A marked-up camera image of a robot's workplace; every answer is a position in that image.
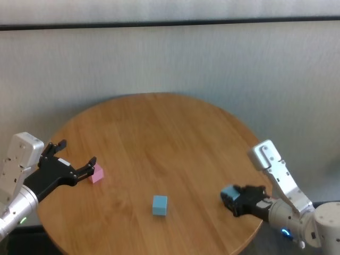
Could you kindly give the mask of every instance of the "black stripe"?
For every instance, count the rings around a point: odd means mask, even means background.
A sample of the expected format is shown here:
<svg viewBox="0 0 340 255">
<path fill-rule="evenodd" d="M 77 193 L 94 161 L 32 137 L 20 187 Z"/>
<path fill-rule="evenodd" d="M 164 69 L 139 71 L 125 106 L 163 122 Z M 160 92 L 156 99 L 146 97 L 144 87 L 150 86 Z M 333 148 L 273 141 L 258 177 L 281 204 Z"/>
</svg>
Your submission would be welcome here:
<svg viewBox="0 0 340 255">
<path fill-rule="evenodd" d="M 311 16 L 286 18 L 252 18 L 226 20 L 187 20 L 187 21 L 152 21 L 152 22 L 110 22 L 110 23 L 66 23 L 66 24 L 24 24 L 0 25 L 0 31 L 42 30 L 42 29 L 81 29 L 81 28 L 135 28 L 135 27 L 169 27 L 197 26 L 212 24 L 243 24 L 265 22 L 298 22 L 298 21 L 338 21 L 340 16 Z"/>
</svg>

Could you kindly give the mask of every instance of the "green light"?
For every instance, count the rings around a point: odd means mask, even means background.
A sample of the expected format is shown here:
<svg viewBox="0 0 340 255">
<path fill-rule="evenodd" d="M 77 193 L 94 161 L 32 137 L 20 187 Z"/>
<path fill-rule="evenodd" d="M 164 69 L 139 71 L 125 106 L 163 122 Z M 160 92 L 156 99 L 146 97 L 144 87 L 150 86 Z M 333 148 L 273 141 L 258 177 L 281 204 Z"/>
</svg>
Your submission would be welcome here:
<svg viewBox="0 0 340 255">
<path fill-rule="evenodd" d="M 27 217 L 25 217 L 24 219 L 22 219 L 22 220 L 20 221 L 20 224 L 23 223 L 26 219 L 27 219 Z"/>
</svg>

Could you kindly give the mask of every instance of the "blue light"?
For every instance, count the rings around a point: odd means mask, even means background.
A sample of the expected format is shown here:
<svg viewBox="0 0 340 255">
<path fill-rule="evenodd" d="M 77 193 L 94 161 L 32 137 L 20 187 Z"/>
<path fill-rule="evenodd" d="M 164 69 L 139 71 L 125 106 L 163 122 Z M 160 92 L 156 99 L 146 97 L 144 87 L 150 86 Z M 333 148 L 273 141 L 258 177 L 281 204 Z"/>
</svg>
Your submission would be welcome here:
<svg viewBox="0 0 340 255">
<path fill-rule="evenodd" d="M 290 233 L 287 230 L 285 230 L 284 228 L 281 229 L 281 232 L 283 234 L 285 234 L 286 236 L 291 236 Z"/>
</svg>

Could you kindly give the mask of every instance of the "pink cube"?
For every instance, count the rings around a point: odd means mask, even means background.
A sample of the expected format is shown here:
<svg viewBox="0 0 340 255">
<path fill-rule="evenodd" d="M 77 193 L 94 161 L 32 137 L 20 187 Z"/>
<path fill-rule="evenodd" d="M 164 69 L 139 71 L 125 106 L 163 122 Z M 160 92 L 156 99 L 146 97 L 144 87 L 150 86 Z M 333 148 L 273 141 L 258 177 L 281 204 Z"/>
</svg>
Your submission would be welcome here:
<svg viewBox="0 0 340 255">
<path fill-rule="evenodd" d="M 100 179 L 104 178 L 104 171 L 99 164 L 95 164 L 95 172 L 92 176 L 89 177 L 89 180 L 92 183 L 98 182 Z"/>
</svg>

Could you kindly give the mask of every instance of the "metal cylinder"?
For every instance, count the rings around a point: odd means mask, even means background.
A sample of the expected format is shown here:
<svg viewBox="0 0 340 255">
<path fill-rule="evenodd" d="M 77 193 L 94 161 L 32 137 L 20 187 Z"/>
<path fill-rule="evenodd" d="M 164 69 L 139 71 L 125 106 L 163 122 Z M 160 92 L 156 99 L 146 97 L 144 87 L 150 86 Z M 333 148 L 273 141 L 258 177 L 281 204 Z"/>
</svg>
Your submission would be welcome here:
<svg viewBox="0 0 340 255">
<path fill-rule="evenodd" d="M 313 212 L 314 209 L 311 208 L 299 217 L 288 204 L 278 199 L 270 209 L 269 223 L 279 230 L 282 228 L 288 230 L 297 241 L 307 241 L 310 245 L 319 247 L 317 240 L 310 238 L 313 231 Z"/>
<path fill-rule="evenodd" d="M 319 206 L 314 214 L 321 247 L 325 254 L 340 253 L 340 202 Z"/>
<path fill-rule="evenodd" d="M 37 196 L 25 185 L 0 218 L 0 241 L 14 230 L 20 221 L 38 207 Z"/>
</svg>

